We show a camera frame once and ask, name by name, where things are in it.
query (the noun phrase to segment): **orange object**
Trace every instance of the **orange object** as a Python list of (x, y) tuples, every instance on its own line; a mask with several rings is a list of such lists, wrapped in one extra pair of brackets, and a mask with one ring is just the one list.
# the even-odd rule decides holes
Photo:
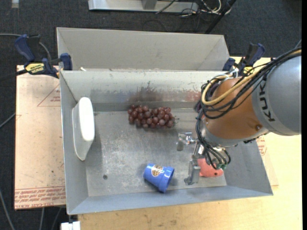
[(200, 176), (202, 177), (217, 177), (224, 174), (222, 169), (216, 170), (212, 165), (207, 164), (206, 159), (197, 159), (197, 163), (201, 168)]

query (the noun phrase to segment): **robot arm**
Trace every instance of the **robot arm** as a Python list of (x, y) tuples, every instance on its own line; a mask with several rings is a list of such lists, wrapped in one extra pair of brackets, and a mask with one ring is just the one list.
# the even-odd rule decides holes
[(230, 163), (227, 147), (269, 132), (301, 133), (301, 48), (295, 48), (241, 77), (237, 70), (212, 78), (201, 88), (197, 142), (186, 184), (198, 181), (199, 158), (213, 168)]

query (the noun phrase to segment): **plastic cup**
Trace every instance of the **plastic cup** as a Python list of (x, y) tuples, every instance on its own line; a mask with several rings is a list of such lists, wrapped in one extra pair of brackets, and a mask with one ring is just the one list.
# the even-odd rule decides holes
[(155, 185), (158, 190), (165, 193), (174, 174), (174, 168), (163, 167), (154, 163), (149, 163), (144, 171), (144, 178)]

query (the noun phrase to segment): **wooden table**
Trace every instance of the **wooden table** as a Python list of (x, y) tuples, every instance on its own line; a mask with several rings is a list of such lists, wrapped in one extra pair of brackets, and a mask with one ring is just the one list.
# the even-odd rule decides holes
[[(268, 59), (261, 59), (259, 64), (267, 61)], [(60, 142), (60, 106), (57, 103), (59, 83), (57, 80), (48, 77), (47, 79), (44, 77), (37, 78), (40, 78), (40, 76), (35, 79), (27, 77), (28, 80), (24, 79), (23, 83), (26, 86), (32, 86), (31, 79), (40, 81), (42, 91), (35, 88), (36, 92), (34, 93), (28, 88), (21, 88), (20, 90), (28, 91), (20, 92), (17, 98), (17, 104), (22, 105), (23, 108), (21, 110), (17, 108), (16, 111), (16, 132), (20, 139), (17, 139), (18, 142), (16, 143), (15, 185), (19, 185), (25, 191), (22, 193), (23, 198), (21, 198), (18, 195), (18, 190), (15, 190), (16, 209), (24, 208), (21, 206), (26, 205), (44, 207), (65, 203), (65, 195), (63, 195), (65, 190), (63, 150)], [(26, 108), (23, 101), (29, 104), (28, 100), (32, 100), (33, 105)], [(47, 115), (41, 113), (44, 110), (43, 107), (45, 107)], [(42, 127), (40, 130), (29, 130), (34, 127), (29, 125), (26, 129), (27, 139), (25, 140), (22, 139), (22, 131), (25, 130), (27, 123), (36, 123), (36, 129), (38, 126)], [(50, 140), (46, 139), (46, 134), (42, 136), (41, 132), (45, 132), (51, 138), (55, 137), (56, 139), (52, 139), (51, 143)], [(278, 180), (278, 186), (272, 187), (273, 196), (78, 215), (81, 229), (300, 230), (303, 225), (301, 135), (285, 137), (268, 134), (265, 136), (265, 142), (270, 153), (270, 163)], [(29, 153), (29, 149), (34, 149), (35, 153)], [(19, 169), (24, 168), (24, 164), (29, 167), (26, 173)], [(47, 195), (41, 194), (39, 190), (35, 190), (34, 193), (33, 188), (40, 188), (45, 191), (50, 190), (49, 188), (52, 188), (52, 190), (59, 190), (60, 188), (60, 191), (52, 192), (54, 197), (46, 199)], [(29, 193), (33, 194), (29, 195), (29, 199), (37, 199), (39, 203), (44, 199), (44, 202), (47, 203), (33, 204), (36, 203), (35, 201), (31, 204), (28, 202), (21, 204), (22, 200), (27, 200), (26, 195)]]

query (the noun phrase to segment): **bunch of grapes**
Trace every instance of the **bunch of grapes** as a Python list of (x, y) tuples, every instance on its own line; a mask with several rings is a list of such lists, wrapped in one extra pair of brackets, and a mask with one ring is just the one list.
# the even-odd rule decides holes
[(128, 109), (129, 123), (143, 128), (171, 128), (175, 118), (170, 107), (149, 109), (147, 105), (132, 105)]

